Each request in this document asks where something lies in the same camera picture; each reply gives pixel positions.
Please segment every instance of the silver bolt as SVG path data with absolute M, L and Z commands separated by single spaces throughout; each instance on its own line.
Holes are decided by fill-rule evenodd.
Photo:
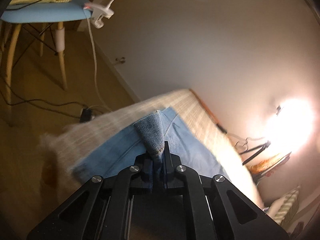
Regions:
M 93 183 L 99 183 L 100 181 L 102 180 L 102 178 L 100 177 L 100 176 L 93 176 L 92 178 L 91 178 L 91 181 L 93 182 Z
M 214 180 L 216 182 L 224 182 L 225 178 L 222 175 L 216 175 L 214 176 Z
M 139 166 L 134 165 L 134 166 L 130 167 L 130 171 L 132 171 L 132 172 L 137 172 L 139 170 L 140 170 Z
M 183 165 L 177 166 L 177 171 L 183 172 L 183 171 L 186 171 L 186 170 L 187 170 L 187 167 L 186 167 L 186 166 L 183 166 Z

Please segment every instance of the chair seat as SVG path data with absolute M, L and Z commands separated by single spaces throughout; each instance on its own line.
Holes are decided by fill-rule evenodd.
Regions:
M 5 11 L 1 20 L 9 23 L 68 22 L 90 18 L 92 12 L 83 10 L 89 0 L 72 0 L 67 3 L 36 3 L 16 11 Z

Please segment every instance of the white clamp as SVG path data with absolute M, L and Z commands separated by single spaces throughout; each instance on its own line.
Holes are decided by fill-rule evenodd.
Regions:
M 84 9 L 88 9 L 92 11 L 90 21 L 94 25 L 94 27 L 96 27 L 97 29 L 100 29 L 103 27 L 104 25 L 102 21 L 103 17 L 110 19 L 110 17 L 114 14 L 114 11 L 111 10 L 109 7 L 105 7 L 103 5 L 92 3 L 92 2 L 85 3 Z

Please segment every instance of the denim fabric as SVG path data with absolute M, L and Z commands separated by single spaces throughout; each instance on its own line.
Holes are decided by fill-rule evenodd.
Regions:
M 214 155 L 192 135 L 170 107 L 121 130 L 73 167 L 73 174 L 82 183 L 94 175 L 104 178 L 115 176 L 122 169 L 133 165 L 135 157 L 145 153 L 146 149 L 158 169 L 161 166 L 164 141 L 168 141 L 171 153 L 180 156 L 183 165 L 193 168 L 200 175 L 213 177 L 221 174 L 228 178 Z

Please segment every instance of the baseboard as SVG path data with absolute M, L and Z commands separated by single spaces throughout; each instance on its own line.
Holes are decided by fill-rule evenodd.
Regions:
M 87 31 L 85 31 L 84 33 L 90 40 L 89 33 Z M 124 87 L 125 91 L 127 91 L 127 93 L 132 98 L 132 100 L 135 103 L 140 102 L 141 99 L 133 92 L 133 90 L 130 88 L 130 86 L 127 84 L 127 82 L 124 80 L 124 78 L 116 70 L 115 66 L 110 62 L 109 58 L 103 53 L 100 46 L 97 43 L 94 43 L 94 44 L 95 44 L 95 48 L 96 48 L 96 53 L 99 54 L 100 57 L 102 57 L 103 61 L 107 64 L 107 66 L 109 67 L 111 72 L 116 76 L 117 80 Z

